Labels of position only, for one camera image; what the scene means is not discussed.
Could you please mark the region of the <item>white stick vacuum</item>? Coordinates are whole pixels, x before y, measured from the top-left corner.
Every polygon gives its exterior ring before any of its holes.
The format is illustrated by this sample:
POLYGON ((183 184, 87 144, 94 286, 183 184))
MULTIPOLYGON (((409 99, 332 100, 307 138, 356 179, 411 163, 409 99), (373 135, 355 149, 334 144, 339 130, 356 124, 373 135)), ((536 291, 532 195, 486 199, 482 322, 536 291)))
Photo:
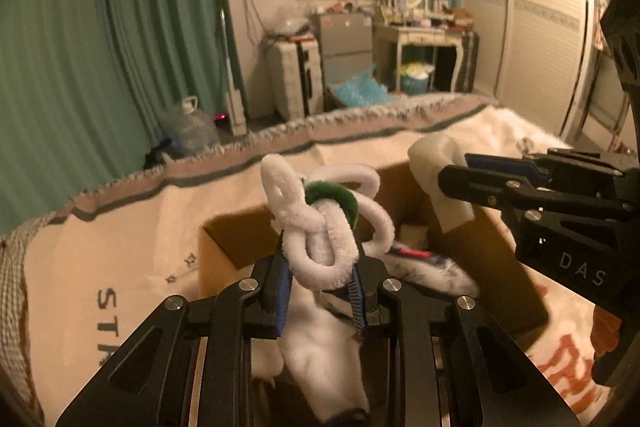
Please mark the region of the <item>white stick vacuum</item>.
POLYGON ((224 61, 226 62, 228 80, 228 91, 226 94, 226 99, 230 118, 230 127, 234 136, 243 136, 247 135, 247 124, 241 91, 237 87, 235 87, 234 83, 227 31, 227 17, 224 9, 220 10, 220 21, 222 27, 222 43, 224 44, 224 61))

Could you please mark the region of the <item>white suitcase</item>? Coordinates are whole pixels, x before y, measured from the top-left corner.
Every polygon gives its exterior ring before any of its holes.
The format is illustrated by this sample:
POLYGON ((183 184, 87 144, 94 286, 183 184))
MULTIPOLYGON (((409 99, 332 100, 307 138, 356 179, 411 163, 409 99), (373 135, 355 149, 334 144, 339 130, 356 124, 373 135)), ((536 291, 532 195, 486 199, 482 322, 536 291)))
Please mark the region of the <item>white suitcase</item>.
POLYGON ((278 41, 267 52, 274 104, 284 120, 324 111, 324 88, 318 42, 278 41))

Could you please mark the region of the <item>checkered green bedsheet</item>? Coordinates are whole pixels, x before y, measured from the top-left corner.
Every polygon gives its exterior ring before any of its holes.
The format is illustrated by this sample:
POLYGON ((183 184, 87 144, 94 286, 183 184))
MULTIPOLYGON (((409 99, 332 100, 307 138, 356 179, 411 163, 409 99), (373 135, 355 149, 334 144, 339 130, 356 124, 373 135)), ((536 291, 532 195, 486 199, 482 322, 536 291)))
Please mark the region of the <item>checkered green bedsheet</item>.
POLYGON ((1 236, 1 403, 21 426, 44 425, 30 364, 25 259, 53 217, 49 212, 1 236))

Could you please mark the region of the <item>large green curtain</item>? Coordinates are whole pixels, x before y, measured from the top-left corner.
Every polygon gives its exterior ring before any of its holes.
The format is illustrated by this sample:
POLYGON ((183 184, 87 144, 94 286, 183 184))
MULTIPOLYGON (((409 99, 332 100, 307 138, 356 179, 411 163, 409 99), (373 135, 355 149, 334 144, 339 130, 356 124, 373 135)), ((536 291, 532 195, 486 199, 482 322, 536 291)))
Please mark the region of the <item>large green curtain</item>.
POLYGON ((226 108, 229 0, 1 0, 1 228, 133 173, 187 96, 226 108))

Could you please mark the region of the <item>white dressing table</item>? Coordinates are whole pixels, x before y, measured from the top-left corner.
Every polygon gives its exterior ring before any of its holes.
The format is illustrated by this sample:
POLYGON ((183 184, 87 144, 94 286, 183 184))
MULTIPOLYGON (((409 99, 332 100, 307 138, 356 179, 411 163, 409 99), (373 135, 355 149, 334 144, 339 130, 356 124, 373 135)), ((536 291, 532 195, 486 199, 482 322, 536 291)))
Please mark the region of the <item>white dressing table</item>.
POLYGON ((454 67, 444 91, 471 93, 474 88, 480 36, 476 31, 454 28, 398 26, 387 23, 390 10, 378 6, 373 15, 374 61, 378 80, 399 91, 405 48, 454 50, 454 67))

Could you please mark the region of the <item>white sliding wardrobe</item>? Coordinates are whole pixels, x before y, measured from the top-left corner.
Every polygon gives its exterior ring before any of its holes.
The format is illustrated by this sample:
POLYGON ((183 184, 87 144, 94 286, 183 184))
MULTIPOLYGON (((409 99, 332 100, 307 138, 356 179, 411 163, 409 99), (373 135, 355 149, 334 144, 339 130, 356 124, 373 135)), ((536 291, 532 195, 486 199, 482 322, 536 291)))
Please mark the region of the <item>white sliding wardrobe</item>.
POLYGON ((480 38, 473 88, 566 138, 593 49, 594 0, 463 0, 480 38))

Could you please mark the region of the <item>clear water jug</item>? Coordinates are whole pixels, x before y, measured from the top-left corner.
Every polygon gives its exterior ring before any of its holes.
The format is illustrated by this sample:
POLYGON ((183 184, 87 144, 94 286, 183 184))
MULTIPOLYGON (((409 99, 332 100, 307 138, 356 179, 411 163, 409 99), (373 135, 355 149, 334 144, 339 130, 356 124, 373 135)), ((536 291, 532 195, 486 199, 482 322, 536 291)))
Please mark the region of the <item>clear water jug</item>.
POLYGON ((187 96, 160 117, 166 138, 182 156, 198 155, 220 144, 213 117, 204 113, 196 96, 187 96))

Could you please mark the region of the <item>open cardboard box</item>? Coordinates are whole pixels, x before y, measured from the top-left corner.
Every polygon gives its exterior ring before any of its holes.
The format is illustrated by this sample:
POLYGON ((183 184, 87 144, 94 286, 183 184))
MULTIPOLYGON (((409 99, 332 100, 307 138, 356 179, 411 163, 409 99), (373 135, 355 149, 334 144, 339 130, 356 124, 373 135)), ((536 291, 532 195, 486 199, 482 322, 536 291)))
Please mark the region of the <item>open cardboard box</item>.
MULTIPOLYGON (((375 200, 388 212, 396 239, 410 257, 428 267, 437 255, 457 262, 480 288, 480 304, 519 343, 530 345, 549 322, 549 314, 523 265, 515 260, 511 234, 489 211, 474 209, 474 219, 449 232, 438 223, 426 195, 406 164, 378 170, 375 200)), ((201 227, 198 238, 198 295, 219 293, 256 260, 273 253, 278 236, 260 181, 259 167, 230 176, 228 191, 201 227)))

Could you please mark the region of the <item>large patterned tissue pack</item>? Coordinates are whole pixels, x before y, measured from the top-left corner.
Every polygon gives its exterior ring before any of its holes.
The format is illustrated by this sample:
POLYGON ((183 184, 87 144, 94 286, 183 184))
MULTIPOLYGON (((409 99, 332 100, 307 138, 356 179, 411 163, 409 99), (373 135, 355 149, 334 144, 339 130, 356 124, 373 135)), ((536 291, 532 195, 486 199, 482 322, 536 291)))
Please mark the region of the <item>large patterned tissue pack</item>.
POLYGON ((383 257, 388 273, 449 296, 478 297, 478 286, 457 262, 430 251, 427 233, 426 225, 400 226, 397 239, 383 257))

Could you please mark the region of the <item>white green pipe-cleaner toy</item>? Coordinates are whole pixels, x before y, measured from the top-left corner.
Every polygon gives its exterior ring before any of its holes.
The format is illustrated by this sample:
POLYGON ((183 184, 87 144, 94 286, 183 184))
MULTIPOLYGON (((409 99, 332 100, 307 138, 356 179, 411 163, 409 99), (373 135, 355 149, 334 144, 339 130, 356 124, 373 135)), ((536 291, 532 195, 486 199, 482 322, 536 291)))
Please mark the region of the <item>white green pipe-cleaner toy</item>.
POLYGON ((269 154, 260 177, 284 257, 310 291, 346 286, 361 255, 379 258, 392 247, 395 228, 374 200, 381 179, 372 167, 325 165, 302 176, 283 156, 269 154))

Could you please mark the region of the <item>cream printed blanket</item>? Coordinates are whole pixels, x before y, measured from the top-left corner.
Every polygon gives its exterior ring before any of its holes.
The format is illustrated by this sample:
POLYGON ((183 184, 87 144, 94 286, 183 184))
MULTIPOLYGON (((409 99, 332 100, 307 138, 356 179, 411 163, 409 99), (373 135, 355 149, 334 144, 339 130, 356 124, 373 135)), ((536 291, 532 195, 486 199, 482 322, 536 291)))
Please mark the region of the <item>cream printed blanket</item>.
POLYGON ((449 233, 408 152, 444 132, 469 153, 518 157, 559 145, 536 124, 479 95, 424 95, 280 124, 233 145, 81 195, 29 242, 25 256, 30 365, 53 425, 108 356, 164 297, 213 294, 270 254, 259 164, 279 153, 301 173, 358 162, 378 170, 378 201, 396 225, 424 223, 432 251, 456 260, 582 423, 610 393, 591 378, 592 306, 520 265, 494 210, 449 233))

